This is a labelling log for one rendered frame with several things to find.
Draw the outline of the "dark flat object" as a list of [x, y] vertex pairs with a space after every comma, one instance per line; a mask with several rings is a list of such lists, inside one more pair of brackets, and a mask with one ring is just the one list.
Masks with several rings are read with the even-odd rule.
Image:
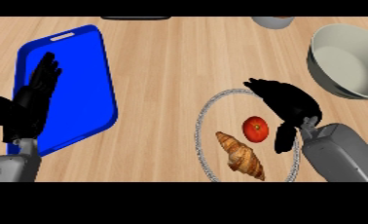
[[165, 20], [171, 19], [172, 17], [101, 17], [107, 20]]

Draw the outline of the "blue cutting board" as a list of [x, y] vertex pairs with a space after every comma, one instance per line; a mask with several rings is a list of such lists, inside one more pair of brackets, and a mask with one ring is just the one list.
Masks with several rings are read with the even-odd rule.
[[51, 98], [44, 133], [38, 138], [42, 156], [109, 130], [119, 119], [104, 38], [92, 24], [47, 36], [18, 51], [15, 87], [29, 84], [47, 53], [55, 54], [63, 74]]

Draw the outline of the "brown croissant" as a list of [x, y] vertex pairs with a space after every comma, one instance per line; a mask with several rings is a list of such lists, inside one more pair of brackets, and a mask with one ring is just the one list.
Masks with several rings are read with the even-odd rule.
[[228, 165], [231, 170], [253, 176], [259, 180], [265, 180], [267, 176], [264, 166], [253, 149], [231, 135], [221, 131], [216, 132], [216, 137], [222, 148], [230, 154]]

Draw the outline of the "small grey cup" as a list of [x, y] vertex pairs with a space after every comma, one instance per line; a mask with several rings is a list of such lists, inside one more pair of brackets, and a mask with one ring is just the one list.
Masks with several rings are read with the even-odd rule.
[[283, 29], [293, 22], [293, 17], [253, 17], [252, 19], [261, 26], [270, 29]]

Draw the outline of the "grey bowl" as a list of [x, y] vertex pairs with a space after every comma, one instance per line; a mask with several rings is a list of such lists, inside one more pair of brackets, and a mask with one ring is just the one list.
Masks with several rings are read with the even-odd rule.
[[308, 50], [308, 70], [327, 92], [368, 100], [368, 30], [350, 24], [323, 26]]

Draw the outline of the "round wood-pattern placemat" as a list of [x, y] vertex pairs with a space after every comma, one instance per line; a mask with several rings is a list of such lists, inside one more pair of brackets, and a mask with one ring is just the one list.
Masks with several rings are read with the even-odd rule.
[[[270, 134], [262, 142], [252, 142], [243, 133], [243, 123], [250, 117], [261, 117]], [[233, 171], [230, 154], [221, 146], [216, 132], [231, 135], [252, 149], [265, 171], [265, 182], [295, 182], [299, 173], [299, 140], [290, 152], [276, 152], [277, 127], [283, 120], [268, 107], [264, 99], [246, 89], [225, 90], [205, 104], [196, 122], [196, 153], [209, 179], [214, 182], [261, 182], [246, 173]]]

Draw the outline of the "red tomato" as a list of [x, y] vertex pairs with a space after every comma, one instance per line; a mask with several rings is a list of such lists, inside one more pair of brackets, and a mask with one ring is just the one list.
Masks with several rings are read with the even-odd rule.
[[268, 123], [258, 116], [248, 118], [248, 120], [243, 122], [242, 129], [248, 140], [253, 143], [262, 142], [270, 136]]

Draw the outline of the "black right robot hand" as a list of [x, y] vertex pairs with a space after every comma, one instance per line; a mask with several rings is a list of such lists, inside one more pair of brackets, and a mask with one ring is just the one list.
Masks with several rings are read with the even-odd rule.
[[245, 85], [262, 97], [267, 105], [284, 120], [279, 126], [276, 152], [289, 152], [293, 147], [296, 130], [307, 123], [317, 127], [323, 120], [323, 111], [314, 97], [295, 85], [250, 78]]

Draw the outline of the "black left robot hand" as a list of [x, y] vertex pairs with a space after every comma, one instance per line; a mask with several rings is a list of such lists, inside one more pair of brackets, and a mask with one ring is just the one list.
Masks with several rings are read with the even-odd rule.
[[47, 53], [29, 84], [21, 87], [14, 99], [0, 96], [0, 127], [4, 142], [38, 138], [47, 125], [51, 97], [55, 92], [63, 69], [55, 54]]

